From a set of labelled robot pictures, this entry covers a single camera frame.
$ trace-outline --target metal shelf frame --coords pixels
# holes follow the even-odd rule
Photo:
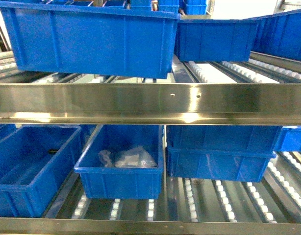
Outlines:
[[[252,56],[301,73],[301,62]],[[242,83],[202,84],[188,63],[174,57],[172,84],[117,83],[116,76],[107,77],[107,84],[65,83],[78,74],[55,84],[0,84],[0,123],[301,125],[301,83],[249,84],[219,63],[213,66]],[[278,155],[276,171],[301,196],[301,173]],[[301,153],[291,155],[301,164]],[[301,235],[301,208],[271,170],[254,186],[273,220],[265,217],[247,183],[171,178],[166,171],[162,181],[158,200],[121,200],[111,220],[115,201],[86,198],[79,176],[72,172],[42,218],[0,218],[0,235]],[[233,211],[236,217],[230,219],[228,212]]]

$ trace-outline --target roller conveyor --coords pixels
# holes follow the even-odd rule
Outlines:
[[[244,77],[243,83],[247,79],[257,82],[249,74],[237,73]],[[118,79],[112,76],[106,82],[118,86],[125,81]],[[174,80],[208,83],[217,79],[209,79],[192,62],[179,63]],[[261,183],[181,179],[164,174],[162,185],[158,200],[89,199],[78,175],[71,173],[43,218],[0,218],[0,234],[144,234],[146,231],[151,234],[301,234],[301,153],[278,153]]]

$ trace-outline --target empty bin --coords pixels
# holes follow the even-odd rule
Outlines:
[[[89,198],[156,199],[161,192],[163,172],[162,126],[104,125],[91,140],[77,164]],[[142,146],[155,160],[154,168],[103,167],[102,150],[126,151]]]
[[[180,20],[175,54],[180,61],[248,61],[257,20]]]
[[[1,140],[0,216],[40,217],[80,155],[80,127],[24,126]]]
[[[0,124],[0,140],[10,135],[16,130],[14,124]]]
[[[171,72],[178,14],[25,0],[0,0],[0,9],[20,70],[148,78]]]

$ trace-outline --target blue storage box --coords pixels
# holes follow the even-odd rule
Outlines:
[[[179,12],[179,5],[176,5],[176,6],[163,6],[163,5],[159,5],[158,6],[158,10],[159,11],[178,13]]]
[[[152,11],[152,6],[131,6],[131,10],[138,10],[138,11]]]
[[[207,5],[190,5],[185,4],[184,12],[187,15],[205,15]]]
[[[179,0],[158,0],[159,6],[177,6],[179,5]]]
[[[0,141],[0,216],[40,217],[81,155],[80,127],[24,126]]]
[[[171,177],[260,182],[269,160],[275,157],[168,146],[167,169]]]
[[[301,61],[301,9],[258,19],[254,51]]]
[[[125,8],[126,1],[121,0],[108,0],[102,6],[112,8]]]
[[[301,152],[301,126],[283,127],[277,140],[275,151]]]
[[[104,125],[90,142],[75,172],[80,173],[89,198],[156,199],[161,192],[163,172],[162,126]],[[155,168],[102,167],[98,153],[115,152],[143,146],[157,163]]]
[[[207,0],[184,0],[188,5],[207,5]]]
[[[16,129],[14,124],[0,124],[0,140],[10,135]]]
[[[175,54],[180,61],[248,61],[257,20],[181,20]]]
[[[279,126],[167,126],[167,143],[174,148],[230,151],[232,154],[271,155]]]
[[[6,0],[0,9],[20,70],[149,78],[171,72],[178,14]]]
[[[149,6],[151,5],[151,0],[131,0],[131,6]]]

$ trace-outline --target stacked bin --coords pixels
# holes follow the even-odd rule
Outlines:
[[[158,0],[158,10],[178,13],[179,0]]]
[[[140,11],[151,11],[151,0],[131,0],[130,9]]]
[[[172,177],[259,182],[273,153],[278,126],[167,126]]]
[[[184,12],[187,15],[205,15],[207,0],[184,0]]]

